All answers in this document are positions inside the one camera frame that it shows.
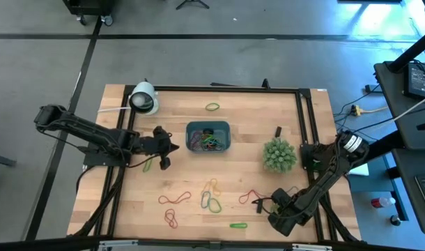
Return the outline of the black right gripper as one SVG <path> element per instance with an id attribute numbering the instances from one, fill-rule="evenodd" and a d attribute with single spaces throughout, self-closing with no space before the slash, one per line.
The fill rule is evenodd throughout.
<path id="1" fill-rule="evenodd" d="M 289 236 L 297 224 L 304 225 L 308 220 L 307 208 L 309 203 L 296 201 L 278 208 L 278 214 L 271 213 L 268 221 L 271 226 L 284 236 Z"/>

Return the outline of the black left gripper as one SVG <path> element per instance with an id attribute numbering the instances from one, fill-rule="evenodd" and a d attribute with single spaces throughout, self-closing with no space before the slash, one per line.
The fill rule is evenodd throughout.
<path id="1" fill-rule="evenodd" d="M 165 155 L 179 149 L 179 145 L 174 144 L 171 141 L 172 134 L 166 134 L 166 131 L 161 127 L 157 126 L 153 130 L 153 136 L 140 137 L 138 143 L 138 152 L 144 155 L 153 155 L 159 153 L 165 145 L 168 149 L 165 151 Z"/>

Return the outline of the teal rubber band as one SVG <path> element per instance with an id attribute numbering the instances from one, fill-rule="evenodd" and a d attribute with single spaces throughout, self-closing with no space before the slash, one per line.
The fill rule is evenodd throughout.
<path id="1" fill-rule="evenodd" d="M 208 140 L 204 143 L 204 146 L 207 151 L 222 151 L 225 147 L 218 139 Z"/>

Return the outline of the teal plastic bin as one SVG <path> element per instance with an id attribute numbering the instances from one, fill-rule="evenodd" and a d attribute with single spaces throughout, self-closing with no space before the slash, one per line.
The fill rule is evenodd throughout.
<path id="1" fill-rule="evenodd" d="M 213 136 L 218 138 L 221 143 L 225 145 L 222 151 L 193 151 L 190 146 L 192 135 L 200 131 L 203 133 L 205 128 L 214 130 Z M 192 121 L 186 126 L 185 145 L 188 150 L 193 153 L 222 153 L 229 149 L 231 146 L 231 127 L 226 121 Z"/>

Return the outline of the yellow rubber band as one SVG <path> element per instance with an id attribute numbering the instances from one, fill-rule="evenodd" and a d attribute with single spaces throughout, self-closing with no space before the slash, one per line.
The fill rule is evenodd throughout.
<path id="1" fill-rule="evenodd" d="M 217 186 L 218 186 L 218 180 L 216 178 L 212 178 L 206 182 L 206 184 L 204 185 L 201 191 L 201 194 L 203 194 L 204 192 L 210 192 L 211 194 L 215 196 L 220 196 L 222 191 Z"/>

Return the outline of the green artificial succulent plant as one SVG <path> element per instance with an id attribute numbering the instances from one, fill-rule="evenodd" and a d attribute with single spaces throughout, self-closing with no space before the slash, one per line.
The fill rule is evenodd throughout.
<path id="1" fill-rule="evenodd" d="M 285 139 L 272 138 L 264 144 L 262 161 L 263 168 L 269 172 L 289 172 L 297 162 L 295 148 Z"/>

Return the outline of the white box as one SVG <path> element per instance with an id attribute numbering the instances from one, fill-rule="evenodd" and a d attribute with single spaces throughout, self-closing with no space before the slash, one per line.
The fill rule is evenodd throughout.
<path id="1" fill-rule="evenodd" d="M 369 166 L 367 163 L 360 165 L 354 169 L 351 169 L 348 172 L 349 175 L 358 175 L 358 176 L 368 176 L 369 175 Z"/>

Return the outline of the black desk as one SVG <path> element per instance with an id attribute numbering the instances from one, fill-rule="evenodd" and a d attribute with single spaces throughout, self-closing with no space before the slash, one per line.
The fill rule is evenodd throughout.
<path id="1" fill-rule="evenodd" d="M 391 73 L 387 68 L 389 61 L 376 63 L 374 70 L 392 116 L 398 117 L 419 101 L 406 97 L 404 90 L 404 73 Z M 417 126 L 425 123 L 425 103 L 409 111 L 396 120 L 398 135 L 407 149 L 425 150 L 425 130 L 418 130 Z"/>
<path id="2" fill-rule="evenodd" d="M 425 151 L 393 149 L 392 155 L 421 231 L 425 234 L 425 198 L 417 176 L 425 176 Z"/>

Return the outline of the black tripod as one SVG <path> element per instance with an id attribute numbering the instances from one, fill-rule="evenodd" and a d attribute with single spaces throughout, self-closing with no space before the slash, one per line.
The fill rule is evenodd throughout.
<path id="1" fill-rule="evenodd" d="M 203 0 L 183 0 L 177 7 L 176 10 L 180 10 L 183 6 L 191 3 L 198 3 L 206 9 L 210 9 L 210 6 L 206 4 Z"/>

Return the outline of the black rig crossbeam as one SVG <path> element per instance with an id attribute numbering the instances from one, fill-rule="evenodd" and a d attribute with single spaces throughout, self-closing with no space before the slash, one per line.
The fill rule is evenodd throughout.
<path id="1" fill-rule="evenodd" d="M 273 248 L 286 251 L 422 251 L 416 249 L 370 245 L 361 241 L 257 242 L 257 241 L 182 241 L 149 238 L 113 238 L 111 236 L 68 236 L 65 238 L 41 239 L 0 243 L 0 251 L 82 251 L 96 248 L 129 246 L 168 246 L 206 248 Z"/>

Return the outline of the black wheeled cart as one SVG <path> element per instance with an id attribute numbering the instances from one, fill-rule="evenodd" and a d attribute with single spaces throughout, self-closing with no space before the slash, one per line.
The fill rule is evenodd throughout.
<path id="1" fill-rule="evenodd" d="M 115 0 L 62 0 L 71 15 L 83 26 L 86 25 L 85 16 L 98 16 L 106 26 L 114 22 L 111 12 Z"/>

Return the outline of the black power supply box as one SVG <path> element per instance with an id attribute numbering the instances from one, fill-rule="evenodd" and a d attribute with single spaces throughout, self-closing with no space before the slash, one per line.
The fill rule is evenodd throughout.
<path id="1" fill-rule="evenodd" d="M 425 70 L 422 65 L 409 63 L 405 67 L 403 94 L 409 98 L 425 99 Z"/>

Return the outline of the black diagonal pole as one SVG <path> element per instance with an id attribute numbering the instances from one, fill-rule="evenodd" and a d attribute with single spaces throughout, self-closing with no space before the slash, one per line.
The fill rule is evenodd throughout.
<path id="1" fill-rule="evenodd" d="M 425 35 L 422 36 L 415 44 L 409 47 L 401 56 L 388 65 L 388 69 L 392 73 L 397 73 L 409 62 L 413 61 L 419 54 L 425 50 Z"/>

